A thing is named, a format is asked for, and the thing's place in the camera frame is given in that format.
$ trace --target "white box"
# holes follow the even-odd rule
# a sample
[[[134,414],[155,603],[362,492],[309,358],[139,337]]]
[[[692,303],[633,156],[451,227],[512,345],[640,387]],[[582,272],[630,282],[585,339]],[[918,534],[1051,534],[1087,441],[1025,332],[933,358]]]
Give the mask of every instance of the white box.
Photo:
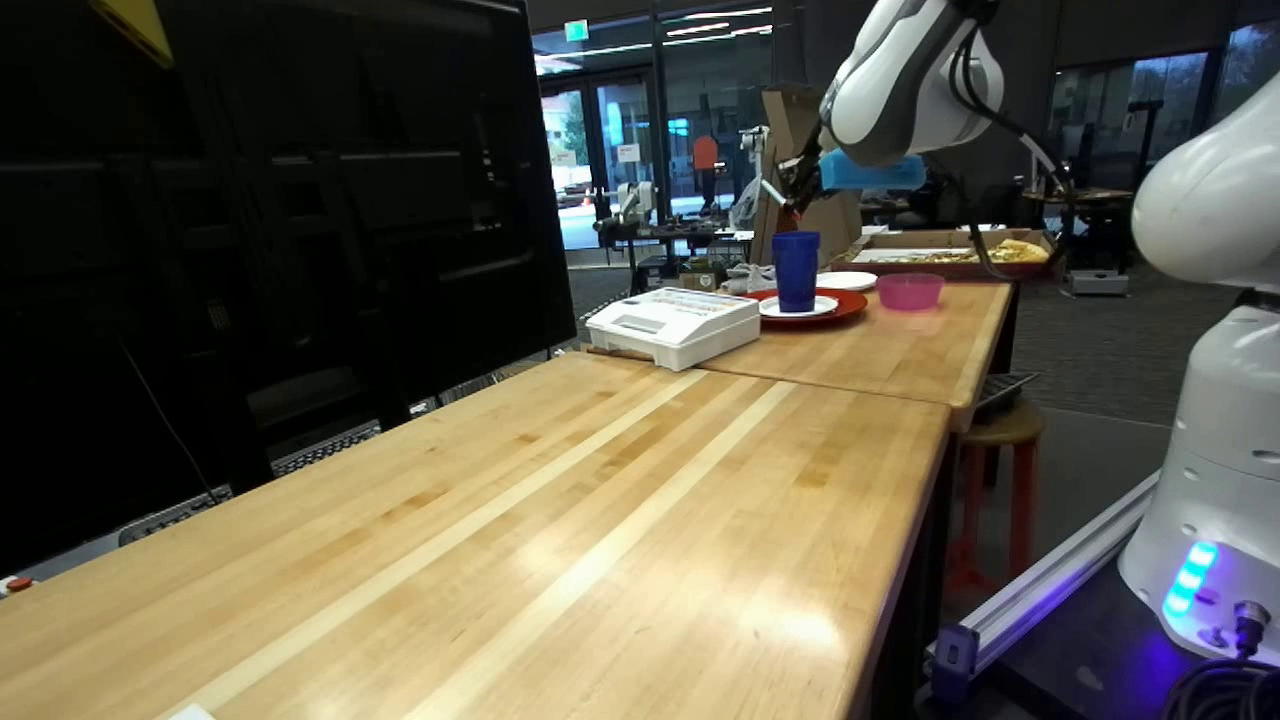
[[[655,287],[590,320],[591,348],[685,374],[760,337],[760,303],[728,294]]]

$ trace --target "blue led strip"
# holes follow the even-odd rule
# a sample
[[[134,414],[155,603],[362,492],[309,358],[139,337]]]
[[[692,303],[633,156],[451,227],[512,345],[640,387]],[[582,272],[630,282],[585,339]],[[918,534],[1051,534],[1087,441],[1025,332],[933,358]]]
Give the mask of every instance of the blue led strip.
[[[1175,569],[1175,582],[1166,594],[1166,616],[1189,616],[1197,594],[1205,587],[1205,576],[1217,560],[1217,545],[1197,542],[1186,556],[1186,564]]]

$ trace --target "pink object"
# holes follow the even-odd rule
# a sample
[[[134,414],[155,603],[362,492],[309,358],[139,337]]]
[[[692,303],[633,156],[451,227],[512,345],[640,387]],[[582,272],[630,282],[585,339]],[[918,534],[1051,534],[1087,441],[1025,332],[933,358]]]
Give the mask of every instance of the pink object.
[[[893,313],[924,313],[943,296],[943,276],[933,272],[886,272],[882,303]]]

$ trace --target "butcher block table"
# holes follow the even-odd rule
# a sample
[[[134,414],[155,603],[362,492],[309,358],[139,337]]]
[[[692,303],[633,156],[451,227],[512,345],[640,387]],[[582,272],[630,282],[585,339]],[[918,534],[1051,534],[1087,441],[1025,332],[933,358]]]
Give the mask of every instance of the butcher block table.
[[[763,332],[709,369],[933,400],[963,431],[1010,328],[1010,301],[1010,284],[943,284],[942,310],[888,313],[870,294],[857,324]]]
[[[843,718],[943,437],[573,351],[0,601],[0,718]]]

